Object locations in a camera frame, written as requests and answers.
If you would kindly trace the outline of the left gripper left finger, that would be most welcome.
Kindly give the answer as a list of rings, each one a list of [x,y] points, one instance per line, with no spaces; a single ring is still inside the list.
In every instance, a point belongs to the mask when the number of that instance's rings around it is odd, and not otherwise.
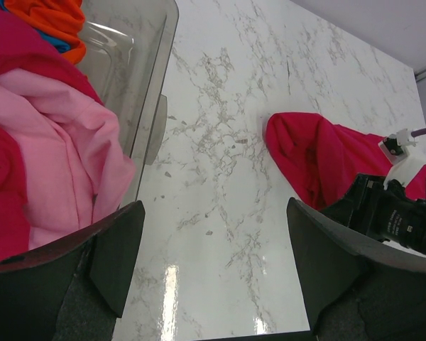
[[[110,340],[143,233],[132,202],[101,221],[0,262],[0,340]]]

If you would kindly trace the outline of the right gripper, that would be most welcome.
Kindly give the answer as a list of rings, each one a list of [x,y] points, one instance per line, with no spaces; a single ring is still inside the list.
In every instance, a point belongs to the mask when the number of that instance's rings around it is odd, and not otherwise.
[[[397,242],[426,256],[426,198],[411,200],[399,181],[385,187],[384,180],[357,175],[344,197],[321,213],[379,242]]]

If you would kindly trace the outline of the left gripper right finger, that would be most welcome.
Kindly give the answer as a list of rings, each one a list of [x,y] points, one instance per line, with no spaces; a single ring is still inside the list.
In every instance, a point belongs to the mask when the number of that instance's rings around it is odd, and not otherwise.
[[[344,227],[291,198],[288,231],[319,340],[426,340],[426,258]]]

